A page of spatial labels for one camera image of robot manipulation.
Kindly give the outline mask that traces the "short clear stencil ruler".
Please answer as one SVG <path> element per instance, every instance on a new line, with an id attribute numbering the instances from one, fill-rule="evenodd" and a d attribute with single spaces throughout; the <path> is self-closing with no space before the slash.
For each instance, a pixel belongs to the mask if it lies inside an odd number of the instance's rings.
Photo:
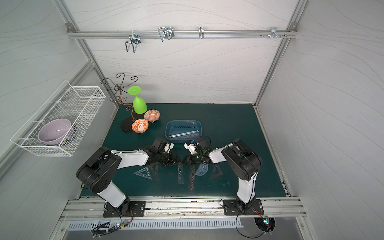
<path id="1" fill-rule="evenodd" d="M 184 184 L 184 169 L 183 169 L 182 163 L 178 163 L 177 170 L 178 170 L 178 184 L 183 185 Z"/>

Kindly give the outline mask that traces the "blue plastic storage box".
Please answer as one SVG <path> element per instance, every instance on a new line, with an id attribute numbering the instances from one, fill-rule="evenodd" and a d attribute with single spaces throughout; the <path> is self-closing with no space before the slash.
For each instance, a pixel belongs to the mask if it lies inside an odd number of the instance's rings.
<path id="1" fill-rule="evenodd" d="M 199 134 L 201 134 L 202 137 L 202 124 L 199 121 L 196 120 L 172 120 L 167 123 L 166 130 L 165 130 L 165 136 L 169 141 L 169 135 L 179 134 L 183 132 L 189 132 L 189 131 L 195 131 L 199 130 Z M 183 142 L 174 142 L 172 143 L 179 144 L 179 143 L 185 143 L 187 141 Z"/>

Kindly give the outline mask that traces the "long clear stencil ruler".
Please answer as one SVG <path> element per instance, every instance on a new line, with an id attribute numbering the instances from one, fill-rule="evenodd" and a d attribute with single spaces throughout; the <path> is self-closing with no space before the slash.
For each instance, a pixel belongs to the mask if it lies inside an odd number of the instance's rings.
<path id="1" fill-rule="evenodd" d="M 192 134 L 184 134 L 184 135 L 172 135 L 170 136 L 170 140 L 174 142 L 183 142 L 183 141 L 196 140 L 200 137 L 201 137 L 201 134 L 192 133 Z"/>

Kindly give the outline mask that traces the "thin clear straight ruler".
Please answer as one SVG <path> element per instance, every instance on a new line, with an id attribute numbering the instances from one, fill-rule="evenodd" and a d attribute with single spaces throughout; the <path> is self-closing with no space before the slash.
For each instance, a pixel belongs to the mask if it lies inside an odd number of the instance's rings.
<path id="1" fill-rule="evenodd" d="M 194 135 L 198 135 L 198 134 L 199 134 L 199 130 L 195 130 L 195 131 L 189 131 L 189 132 L 183 132 L 183 133 L 179 133 L 179 134 L 169 135 L 169 138 L 187 138 L 189 136 L 194 136 Z"/>

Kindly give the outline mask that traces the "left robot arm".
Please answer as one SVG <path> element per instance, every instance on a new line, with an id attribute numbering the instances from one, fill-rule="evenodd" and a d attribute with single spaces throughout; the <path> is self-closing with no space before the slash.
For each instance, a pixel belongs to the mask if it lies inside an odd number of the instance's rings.
<path id="1" fill-rule="evenodd" d="M 99 148 L 76 172 L 76 177 L 93 194 L 117 209 L 128 204 L 128 197 L 115 185 L 118 170 L 159 163 L 163 167 L 177 165 L 181 160 L 172 152 L 174 144 L 160 143 L 136 151 Z"/>

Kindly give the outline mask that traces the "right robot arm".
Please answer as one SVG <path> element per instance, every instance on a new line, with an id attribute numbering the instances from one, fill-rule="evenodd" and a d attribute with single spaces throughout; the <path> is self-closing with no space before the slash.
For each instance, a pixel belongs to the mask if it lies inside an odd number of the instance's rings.
<path id="1" fill-rule="evenodd" d="M 189 165 L 216 165 L 226 162 L 238 177 L 237 206 L 240 210 L 249 209 L 255 201 L 255 184 L 262 166 L 262 159 L 241 139 L 222 147 L 211 148 L 204 140 L 190 140 L 184 143 L 189 151 L 186 161 Z"/>

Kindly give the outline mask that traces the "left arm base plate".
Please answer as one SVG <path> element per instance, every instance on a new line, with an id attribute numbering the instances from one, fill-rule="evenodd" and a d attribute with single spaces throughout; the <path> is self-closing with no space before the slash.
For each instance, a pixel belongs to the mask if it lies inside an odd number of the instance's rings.
<path id="1" fill-rule="evenodd" d="M 125 201 L 119 207 L 113 207 L 110 203 L 105 203 L 103 217 L 143 217 L 145 213 L 145 208 L 145 201 Z"/>

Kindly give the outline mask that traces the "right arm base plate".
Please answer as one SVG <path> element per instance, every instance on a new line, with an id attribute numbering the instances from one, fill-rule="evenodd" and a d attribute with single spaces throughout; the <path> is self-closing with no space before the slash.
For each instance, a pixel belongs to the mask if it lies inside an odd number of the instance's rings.
<path id="1" fill-rule="evenodd" d="M 225 216 L 260 216 L 264 215 L 264 207 L 260 199 L 253 199 L 249 203 L 244 204 L 240 200 L 221 201 Z"/>

